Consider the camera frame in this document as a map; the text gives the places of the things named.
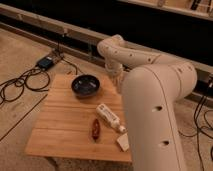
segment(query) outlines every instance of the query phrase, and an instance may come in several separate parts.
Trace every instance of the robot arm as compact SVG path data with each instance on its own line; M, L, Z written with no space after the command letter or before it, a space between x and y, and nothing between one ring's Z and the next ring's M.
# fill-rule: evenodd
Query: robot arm
M173 56L126 48L119 35L101 41L98 51L110 75L118 76L122 64L132 68L122 100L134 170L186 170L173 102L194 89L194 67Z

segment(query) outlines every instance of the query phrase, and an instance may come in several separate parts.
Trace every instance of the screw hole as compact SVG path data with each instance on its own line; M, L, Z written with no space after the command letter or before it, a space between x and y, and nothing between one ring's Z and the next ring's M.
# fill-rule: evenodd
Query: screw hole
M188 68L192 71L192 67L191 66L188 66Z
M182 69L180 69L180 68L178 68L178 71L179 71L181 74L183 73Z
M167 145L169 145L169 141L162 141L160 144L158 144L159 147L165 147Z
M162 109L163 109L162 106L156 106L152 109L152 112L161 111Z

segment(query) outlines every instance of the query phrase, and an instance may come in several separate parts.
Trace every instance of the brown object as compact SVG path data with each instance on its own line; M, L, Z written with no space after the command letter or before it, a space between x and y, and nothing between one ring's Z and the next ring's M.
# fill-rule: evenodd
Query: brown object
M94 141L98 140L100 136L100 131L101 131L100 123L98 119L95 119L92 124L92 138L94 139Z
M56 75L32 130L26 154L78 159L131 162L129 150L116 143L120 134L100 122L101 141L91 141L91 123L100 103L110 106L124 123L121 96L107 76L98 77L100 89L91 98L78 99L71 90L73 75Z

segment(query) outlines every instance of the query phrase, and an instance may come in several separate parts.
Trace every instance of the floor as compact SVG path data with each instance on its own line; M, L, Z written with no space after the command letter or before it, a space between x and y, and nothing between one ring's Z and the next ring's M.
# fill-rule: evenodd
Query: floor
M32 68L36 61L50 52L51 48L0 29L0 83L15 78L27 69ZM99 66L82 61L76 57L65 54L70 62L78 65L85 73L101 76L105 70ZM49 71L51 80L56 73L67 74L73 71L66 63L60 62ZM40 84L39 79L32 80L35 85ZM17 90L11 88L10 96ZM13 103L0 107L0 138L32 107L45 93L25 91L24 95ZM0 142L0 170L1 171L52 171L53 167L41 157L27 156L24 149L31 130L42 107L37 106L8 136ZM196 103L183 99L175 103L175 113L179 129L191 134L194 132L193 111ZM181 137L185 159L189 171L199 171L199 159L194 138ZM213 170L209 149L212 140L201 136L201 152L206 171ZM105 161L78 160L56 158L60 171L129 171L131 164Z

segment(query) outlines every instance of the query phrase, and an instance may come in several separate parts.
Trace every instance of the small white block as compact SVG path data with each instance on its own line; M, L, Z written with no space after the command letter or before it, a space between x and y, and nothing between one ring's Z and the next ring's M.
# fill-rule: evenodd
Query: small white block
M117 142L123 151L127 151L129 149L129 141L128 141L127 133L118 137Z

